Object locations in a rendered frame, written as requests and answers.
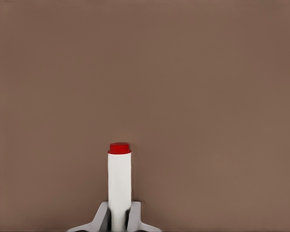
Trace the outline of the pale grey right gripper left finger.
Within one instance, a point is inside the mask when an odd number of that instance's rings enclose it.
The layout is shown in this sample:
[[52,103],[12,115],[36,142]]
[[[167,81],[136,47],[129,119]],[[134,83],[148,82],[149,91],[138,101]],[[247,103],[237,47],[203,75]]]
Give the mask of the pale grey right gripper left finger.
[[87,224],[68,229],[67,232],[109,232],[108,202],[102,202],[94,219]]

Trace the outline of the white marker pen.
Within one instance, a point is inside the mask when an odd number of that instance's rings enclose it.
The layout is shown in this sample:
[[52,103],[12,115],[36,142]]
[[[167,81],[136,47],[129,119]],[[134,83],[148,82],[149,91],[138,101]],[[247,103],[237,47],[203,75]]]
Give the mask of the white marker pen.
[[126,230],[126,212],[131,208],[131,149],[129,143],[112,143],[108,151],[108,208],[111,230]]

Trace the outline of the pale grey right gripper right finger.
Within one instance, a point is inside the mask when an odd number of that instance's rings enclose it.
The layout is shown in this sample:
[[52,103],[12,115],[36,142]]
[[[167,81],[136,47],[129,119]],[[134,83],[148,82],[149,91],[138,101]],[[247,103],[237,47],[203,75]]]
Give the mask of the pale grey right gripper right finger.
[[141,202],[133,201],[129,212],[127,232],[162,232],[162,230],[143,223],[141,220]]

